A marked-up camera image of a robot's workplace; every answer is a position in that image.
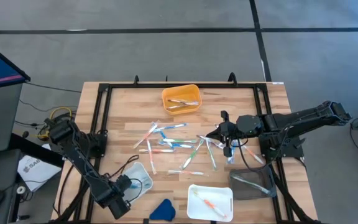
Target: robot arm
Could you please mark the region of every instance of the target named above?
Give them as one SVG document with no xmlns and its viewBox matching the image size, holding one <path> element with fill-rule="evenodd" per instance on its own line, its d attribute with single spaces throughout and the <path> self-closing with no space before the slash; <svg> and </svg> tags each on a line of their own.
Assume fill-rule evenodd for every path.
<svg viewBox="0 0 358 224">
<path fill-rule="evenodd" d="M 89 184 L 94 201 L 102 208 L 108 207 L 115 219 L 127 213 L 131 204 L 124 201 L 123 192 L 131 186 L 131 180 L 126 175 L 120 175 L 113 182 L 109 177 L 100 175 L 89 162 L 90 154 L 100 150 L 101 147 L 106 147 L 106 136 L 81 133 L 73 121 L 53 123 L 51 120 L 45 120 L 45 122 L 50 126 L 51 141 L 62 148 L 62 155 L 67 157 Z"/>
<path fill-rule="evenodd" d="M 236 124 L 229 121 L 226 111 L 221 111 L 221 116 L 224 122 L 206 137 L 226 143 L 227 148 L 224 150 L 224 155 L 227 157 L 232 156 L 229 149 L 232 140 L 254 137 L 260 139 L 262 150 L 268 148 L 269 151 L 274 151 L 283 143 L 282 154 L 289 157 L 301 157 L 303 152 L 291 152 L 293 148 L 299 148 L 303 143 L 299 140 L 300 135 L 325 125 L 343 126 L 352 118 L 340 103 L 330 101 L 325 101 L 315 108 L 290 114 L 243 115 L 237 119 Z"/>
</svg>

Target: white tray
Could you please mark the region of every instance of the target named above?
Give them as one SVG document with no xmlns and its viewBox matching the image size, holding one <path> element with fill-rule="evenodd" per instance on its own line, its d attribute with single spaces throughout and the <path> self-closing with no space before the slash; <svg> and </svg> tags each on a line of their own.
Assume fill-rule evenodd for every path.
<svg viewBox="0 0 358 224">
<path fill-rule="evenodd" d="M 194 195 L 193 189 L 197 189 L 196 191 L 201 198 L 209 200 L 227 217 L 224 218 L 212 208 L 209 208 L 205 202 Z M 200 220 L 230 222 L 233 219 L 233 191 L 229 187 L 190 185 L 187 197 L 187 215 L 189 218 Z"/>
<path fill-rule="evenodd" d="M 139 179 L 143 184 L 143 189 L 140 195 L 134 199 L 131 204 L 133 204 L 137 199 L 139 199 L 143 194 L 145 194 L 148 190 L 150 190 L 153 187 L 153 180 L 149 176 L 149 173 L 147 173 L 146 169 L 144 169 L 144 166 L 141 162 L 135 162 L 134 165 L 132 165 L 130 168 L 125 170 L 123 173 L 127 175 L 130 179 L 136 178 Z M 139 184 L 137 180 L 131 180 L 132 184 Z M 131 200 L 135 198 L 140 191 L 139 188 L 133 188 L 129 187 L 127 190 L 124 191 L 124 200 Z"/>
</svg>

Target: orange basket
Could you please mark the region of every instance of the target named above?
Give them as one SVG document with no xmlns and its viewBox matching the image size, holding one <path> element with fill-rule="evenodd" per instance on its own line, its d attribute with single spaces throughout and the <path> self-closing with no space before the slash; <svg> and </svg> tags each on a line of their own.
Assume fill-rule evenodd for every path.
<svg viewBox="0 0 358 224">
<path fill-rule="evenodd" d="M 198 105 L 188 105 L 169 110 L 169 107 L 180 104 L 168 100 L 197 101 Z M 164 105 L 164 109 L 170 115 L 194 112 L 198 110 L 202 102 L 200 90 L 198 89 L 198 86 L 194 84 L 166 88 L 162 91 L 162 103 Z"/>
</svg>

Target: wooden table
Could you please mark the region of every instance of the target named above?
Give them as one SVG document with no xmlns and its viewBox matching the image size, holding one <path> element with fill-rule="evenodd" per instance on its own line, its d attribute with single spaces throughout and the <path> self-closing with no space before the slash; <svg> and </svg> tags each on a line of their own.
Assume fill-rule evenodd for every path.
<svg viewBox="0 0 358 224">
<path fill-rule="evenodd" d="M 75 122 L 78 127 L 89 132 L 91 127 L 92 115 L 96 101 L 98 82 L 86 82 L 80 98 Z M 282 83 L 267 83 L 270 104 L 273 113 L 290 113 L 290 106 L 285 87 Z M 255 108 L 254 94 L 248 88 L 217 88 L 200 89 L 203 104 L 199 110 L 191 114 L 170 116 L 162 106 L 162 89 L 159 88 L 120 88 L 113 89 L 111 104 L 108 117 L 108 145 L 106 155 L 101 160 L 100 173 L 113 173 L 125 163 L 132 155 L 137 154 L 138 149 L 146 149 L 147 145 L 143 142 L 137 150 L 133 145 L 149 129 L 152 121 L 159 121 L 160 126 L 188 123 L 183 128 L 166 130 L 165 134 L 169 138 L 177 139 L 196 139 L 196 135 L 205 135 L 215 129 L 214 125 L 222 122 L 220 111 L 226 110 L 230 114 L 230 120 L 235 122 L 239 115 L 257 114 Z M 100 125 L 103 104 L 99 115 L 98 125 Z M 164 148 L 157 145 L 159 134 L 151 135 L 150 142 L 155 149 Z M 260 154 L 259 142 L 257 138 L 249 139 L 248 147 L 256 154 Z M 180 164 L 189 156 L 191 150 L 177 149 L 174 154 L 154 154 L 154 163 L 157 175 L 151 172 L 149 155 L 140 154 L 139 162 L 153 178 L 154 185 L 145 195 L 136 200 L 131 210 L 118 220 L 119 223 L 141 223 L 144 218 L 148 218 L 163 199 L 171 200 L 176 210 L 174 223 L 208 223 L 204 220 L 190 220 L 186 214 L 188 187 L 191 184 L 228 187 L 228 173 L 231 169 L 245 169 L 239 151 L 236 151 L 234 164 L 226 165 L 226 158 L 221 149 L 213 148 L 213 153 L 217 163 L 218 171 L 212 171 L 211 159 L 207 154 L 204 144 L 198 151 L 193 162 L 188 166 L 188 170 L 203 171 L 209 177 L 193 175 L 167 175 L 167 170 L 178 169 Z M 244 153 L 250 166 L 257 167 L 260 164 L 249 155 Z M 299 206 L 311 218 L 317 218 L 313 199 L 310 192 L 308 178 L 305 168 L 295 159 L 283 159 L 287 184 L 290 193 L 298 202 Z M 62 186 L 70 162 L 66 162 L 58 190 Z M 67 185 L 63 191 L 62 210 L 64 210 L 77 194 L 80 184 L 80 174 L 74 169 L 68 178 Z M 85 218 L 88 195 L 84 198 L 81 210 L 81 218 Z M 279 194 L 280 207 L 283 219 L 286 219 L 283 198 Z M 115 219 L 108 209 L 102 209 L 95 205 L 93 209 L 92 223 L 114 223 Z M 271 198 L 261 198 L 255 200 L 234 201 L 233 223 L 275 223 L 275 215 Z"/>
</svg>

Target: wire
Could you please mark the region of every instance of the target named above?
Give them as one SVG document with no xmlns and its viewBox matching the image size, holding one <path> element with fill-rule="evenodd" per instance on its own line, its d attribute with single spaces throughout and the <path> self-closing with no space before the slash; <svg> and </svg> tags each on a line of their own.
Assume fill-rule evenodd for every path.
<svg viewBox="0 0 358 224">
<path fill-rule="evenodd" d="M 45 124 L 37 124 L 37 123 L 31 123 L 31 124 L 29 124 L 29 123 L 23 123 L 23 122 L 16 121 L 16 120 L 15 120 L 15 123 L 21 124 L 21 125 L 28 125 L 28 126 L 31 126 L 31 127 L 37 127 L 37 126 L 45 125 Z"/>
<path fill-rule="evenodd" d="M 142 181 L 140 181 L 139 179 L 136 179 L 136 178 L 131 178 L 130 180 L 137 180 L 137 181 L 139 181 L 139 183 L 140 183 L 140 191 L 139 191 L 139 194 L 137 194 L 136 197 L 134 197 L 134 198 L 132 198 L 132 199 L 129 200 L 129 202 L 132 202 L 133 200 L 135 200 L 135 199 L 137 199 L 137 198 L 139 197 L 140 193 L 142 193 L 143 183 L 142 183 Z"/>
<path fill-rule="evenodd" d="M 19 101 L 20 101 L 22 104 L 24 104 L 24 105 L 29 105 L 29 106 L 33 107 L 34 109 L 36 109 L 37 111 L 41 111 L 41 112 L 48 112 L 48 111 L 50 111 L 50 110 L 53 110 L 53 109 L 57 109 L 57 108 L 62 107 L 62 106 L 54 106 L 54 107 L 49 108 L 49 109 L 47 109 L 47 110 L 43 110 L 43 109 L 40 109 L 40 108 L 35 107 L 35 106 L 32 105 L 31 103 L 24 102 L 24 101 L 22 101 L 21 99 L 19 99 Z"/>
<path fill-rule="evenodd" d="M 131 156 L 127 162 L 122 165 L 115 173 L 113 173 L 112 175 L 109 175 L 109 174 L 104 174 L 108 177 L 108 179 L 111 179 L 113 178 L 115 175 L 117 175 L 119 172 L 120 172 L 120 175 L 124 172 L 124 169 L 125 169 L 125 166 L 130 164 L 131 162 L 135 161 L 135 160 L 138 160 L 139 159 L 139 155 L 134 155 L 134 156 Z"/>
<path fill-rule="evenodd" d="M 23 182 L 34 182 L 34 183 L 43 184 L 43 183 L 45 183 L 45 182 L 48 181 L 48 180 L 45 180 L 45 181 L 25 180 L 25 181 L 23 181 Z M 16 185 L 16 184 L 17 184 L 17 183 L 14 182 L 13 184 L 7 186 L 7 187 L 6 187 L 4 190 L 2 190 L 2 191 L 5 191 L 5 190 L 9 189 L 9 188 L 13 187 L 13 186 Z"/>
<path fill-rule="evenodd" d="M 42 88 L 48 88 L 48 89 L 51 89 L 51 90 L 61 90 L 61 91 L 69 91 L 69 92 L 73 92 L 73 93 L 81 93 L 81 91 L 77 91 L 77 90 L 67 90 L 67 89 L 63 89 L 63 88 L 56 88 L 56 87 L 51 87 L 51 86 L 38 85 L 38 84 L 34 84 L 34 83 L 26 83 L 26 84 L 37 86 L 37 87 L 42 87 Z"/>
<path fill-rule="evenodd" d="M 242 153 L 242 149 L 241 149 L 241 147 L 240 147 L 241 158 L 242 158 L 242 161 L 244 162 L 244 164 L 247 166 L 247 168 L 248 168 L 249 170 L 251 170 L 252 172 L 260 172 L 260 171 L 262 171 L 264 168 L 266 168 L 267 166 L 269 166 L 275 159 L 277 159 L 279 153 L 281 152 L 281 148 L 282 148 L 282 146 L 284 145 L 284 141 L 285 141 L 285 139 L 287 138 L 287 134 L 288 134 L 288 130 L 289 130 L 289 129 L 290 129 L 290 128 L 288 127 L 287 130 L 285 131 L 283 141 L 281 142 L 280 147 L 278 148 L 275 157 L 274 157 L 273 159 L 271 159 L 270 162 L 266 163 L 265 165 L 263 165 L 262 167 L 260 167 L 260 168 L 258 168 L 258 169 L 251 168 L 251 167 L 248 165 L 248 163 L 247 163 L 247 161 L 246 161 L 246 159 L 245 159 L 245 157 L 244 157 L 244 154 Z"/>
<path fill-rule="evenodd" d="M 15 124 L 17 124 L 17 125 L 19 125 L 19 126 L 22 126 L 22 127 L 25 127 L 25 128 L 32 128 L 32 129 L 38 130 L 37 127 L 27 126 L 27 125 L 20 124 L 20 123 L 16 123 L 16 122 L 15 122 Z"/>
<path fill-rule="evenodd" d="M 24 194 L 20 195 L 21 199 L 20 199 L 19 203 L 29 202 L 33 196 L 34 196 L 33 192 L 26 191 Z"/>
<path fill-rule="evenodd" d="M 53 208 L 53 211 L 55 211 L 58 216 L 61 216 L 60 212 L 58 212 L 55 208 L 55 203 L 52 204 L 52 208 Z"/>
<path fill-rule="evenodd" d="M 306 164 L 301 160 L 301 158 L 299 157 L 294 157 L 296 160 L 298 160 L 304 167 L 305 167 L 305 170 L 307 171 L 308 168 L 306 168 Z"/>
<path fill-rule="evenodd" d="M 56 113 L 56 111 L 59 111 L 59 110 L 68 110 L 68 112 L 70 112 L 70 117 L 73 116 L 73 112 L 71 111 L 71 109 L 69 109 L 68 107 L 66 106 L 61 106 L 59 108 L 56 108 L 52 111 L 52 113 L 50 113 L 50 116 L 49 116 L 49 119 L 53 119 L 53 116 L 54 114 Z"/>
<path fill-rule="evenodd" d="M 244 144 L 240 145 L 240 142 L 238 142 L 238 146 L 233 146 L 233 145 L 231 144 L 231 141 L 230 141 L 230 146 L 231 146 L 231 147 L 238 147 L 238 148 L 241 148 L 242 146 L 245 146 L 245 144 L 247 144 L 247 143 L 248 143 L 248 136 L 246 136 L 246 138 L 247 138 L 247 140 L 246 140 L 246 142 L 245 142 Z"/>
<path fill-rule="evenodd" d="M 251 168 L 251 167 L 248 165 L 248 163 L 247 163 L 247 161 L 246 161 L 246 159 L 245 159 L 245 157 L 244 157 L 244 154 L 243 154 L 243 152 L 242 152 L 242 149 L 241 149 L 241 147 L 240 147 L 239 149 L 240 149 L 241 158 L 242 158 L 242 161 L 244 162 L 244 164 L 247 166 L 247 168 L 248 168 L 249 170 L 251 170 L 252 172 L 260 172 L 260 171 L 262 171 L 264 168 L 266 168 L 267 166 L 269 166 L 270 164 L 272 164 L 272 162 L 273 162 L 273 161 L 278 157 L 278 155 L 281 153 L 281 149 L 282 149 L 282 147 L 283 147 L 283 145 L 284 145 L 284 143 L 285 143 L 285 140 L 286 140 L 286 138 L 287 138 L 287 134 L 288 134 L 289 130 L 291 129 L 291 127 L 292 127 L 295 123 L 301 121 L 303 118 L 308 117 L 308 116 L 311 116 L 311 115 L 314 115 L 314 114 L 315 114 L 315 113 L 306 114 L 306 115 L 304 115 L 304 116 L 302 116 L 302 117 L 300 117 L 300 118 L 294 120 L 293 122 L 287 124 L 287 125 L 283 128 L 283 130 L 285 130 L 285 134 L 284 134 L 283 140 L 281 141 L 280 147 L 277 149 L 276 155 L 274 156 L 274 158 L 272 158 L 272 159 L 270 160 L 270 162 L 266 163 L 265 165 L 263 165 L 262 167 L 260 167 L 260 168 L 258 168 L 258 169 Z"/>
<path fill-rule="evenodd" d="M 60 212 L 61 212 L 61 205 L 62 205 L 62 197 L 63 197 L 63 190 L 66 186 L 66 183 L 67 183 L 67 180 L 68 180 L 68 176 L 71 174 L 71 171 L 73 170 L 74 168 L 74 165 L 71 165 L 71 167 L 69 168 L 68 172 L 67 172 L 67 175 L 65 177 L 65 180 L 63 181 L 63 184 L 62 184 L 62 188 L 60 189 L 60 194 L 59 194 L 59 200 L 57 202 L 57 211 L 56 213 L 60 216 Z"/>
<path fill-rule="evenodd" d="M 355 119 L 352 121 L 352 123 L 351 123 L 350 135 L 351 135 L 351 139 L 352 139 L 352 142 L 353 142 L 354 146 L 355 146 L 355 147 L 357 148 L 357 150 L 358 150 L 358 145 L 356 144 L 356 142 L 355 142 L 355 140 L 354 140 L 354 138 L 353 138 L 353 134 L 352 134 L 352 127 L 353 127 L 353 123 L 354 123 L 355 121 L 358 121 L 358 118 L 355 118 Z"/>
</svg>

